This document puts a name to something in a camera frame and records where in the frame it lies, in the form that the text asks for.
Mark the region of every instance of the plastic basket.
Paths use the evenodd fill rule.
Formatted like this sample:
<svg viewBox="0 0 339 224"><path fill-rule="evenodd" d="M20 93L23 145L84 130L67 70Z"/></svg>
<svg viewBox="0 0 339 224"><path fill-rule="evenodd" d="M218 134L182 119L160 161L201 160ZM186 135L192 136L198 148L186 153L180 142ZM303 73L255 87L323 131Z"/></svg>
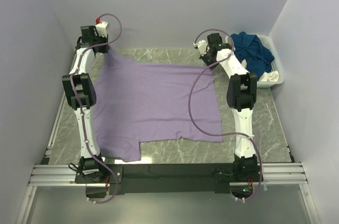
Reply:
<svg viewBox="0 0 339 224"><path fill-rule="evenodd" d="M278 71L279 73L278 81L276 82L259 82L258 81L257 88L269 88L272 85L281 84L282 82L284 82L284 75L282 73L282 67L280 64L280 60L276 53L272 40L265 35L257 35L257 36L261 40L261 43L263 44L263 46L268 48L272 52L272 55L274 56L274 61L272 62L272 70L270 72Z"/></svg>

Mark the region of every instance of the lavender wall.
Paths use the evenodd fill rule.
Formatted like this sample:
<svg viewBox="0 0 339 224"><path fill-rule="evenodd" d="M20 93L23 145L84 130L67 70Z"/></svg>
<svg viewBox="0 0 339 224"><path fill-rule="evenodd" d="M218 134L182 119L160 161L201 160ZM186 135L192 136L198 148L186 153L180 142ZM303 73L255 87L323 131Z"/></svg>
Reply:
<svg viewBox="0 0 339 224"><path fill-rule="evenodd" d="M0 0L1 223L46 150L72 49L46 0Z"/></svg>
<svg viewBox="0 0 339 224"><path fill-rule="evenodd" d="M270 36L285 82L275 103L322 223L338 223L339 0L288 0Z"/></svg>
<svg viewBox="0 0 339 224"><path fill-rule="evenodd" d="M125 48L192 47L198 33L208 28L267 35L286 1L49 0L71 43L80 25L93 24L98 15L111 12L124 26L115 46Z"/></svg>

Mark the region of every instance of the blue cloth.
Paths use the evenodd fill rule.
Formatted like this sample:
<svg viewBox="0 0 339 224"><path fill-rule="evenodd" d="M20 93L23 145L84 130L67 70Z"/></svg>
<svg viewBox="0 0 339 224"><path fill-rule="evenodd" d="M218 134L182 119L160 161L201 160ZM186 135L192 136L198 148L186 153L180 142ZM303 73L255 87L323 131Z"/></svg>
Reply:
<svg viewBox="0 0 339 224"><path fill-rule="evenodd" d="M264 47L257 35L250 35L246 32L231 35L235 51L234 54L240 62L244 59L247 62L246 69L257 75L257 80L264 72L271 72L271 62L274 56L269 49Z"/></svg>

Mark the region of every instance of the marble surface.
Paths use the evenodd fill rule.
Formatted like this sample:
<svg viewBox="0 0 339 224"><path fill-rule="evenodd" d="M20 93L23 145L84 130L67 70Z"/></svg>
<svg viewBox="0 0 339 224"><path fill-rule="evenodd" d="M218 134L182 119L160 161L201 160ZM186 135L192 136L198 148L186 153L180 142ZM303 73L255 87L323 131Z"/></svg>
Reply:
<svg viewBox="0 0 339 224"><path fill-rule="evenodd" d="M195 49L121 49L120 55L132 56L138 62L162 62L204 66ZM98 55L90 71L93 82L100 74L103 55ZM226 103L228 76L221 66L213 70L222 119L223 132L235 131L233 114ZM73 110L64 100L60 122L53 140L49 164L77 163L80 158L80 137ZM253 134L264 162L291 162L289 149L280 125L270 89L258 89L253 112ZM235 136L224 137L222 143L165 140L140 144L142 163L220 163L233 162ZM107 158L107 163L114 159Z"/></svg>

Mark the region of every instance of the cloth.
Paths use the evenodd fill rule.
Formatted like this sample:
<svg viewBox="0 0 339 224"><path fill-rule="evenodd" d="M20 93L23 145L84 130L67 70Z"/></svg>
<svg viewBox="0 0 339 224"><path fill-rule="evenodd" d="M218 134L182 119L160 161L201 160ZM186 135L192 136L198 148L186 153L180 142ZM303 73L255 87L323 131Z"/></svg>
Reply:
<svg viewBox="0 0 339 224"><path fill-rule="evenodd" d="M239 62L246 60L246 69L255 73L258 80L264 72L271 72L271 62L274 60L274 56L269 49L262 45L257 35L241 32L240 34L232 34L231 37L234 41L235 56Z"/></svg>
<svg viewBox="0 0 339 224"><path fill-rule="evenodd" d="M246 69L247 62L244 59L242 61L242 66ZM264 72L264 74L259 78L259 82L277 82L279 79L279 72L274 70L270 73Z"/></svg>
<svg viewBox="0 0 339 224"><path fill-rule="evenodd" d="M110 49L94 85L94 125L102 156L140 160L140 142L180 139L222 142L200 132L188 114L191 86L200 66L135 62ZM221 133L221 117L210 70L192 94L197 124Z"/></svg>

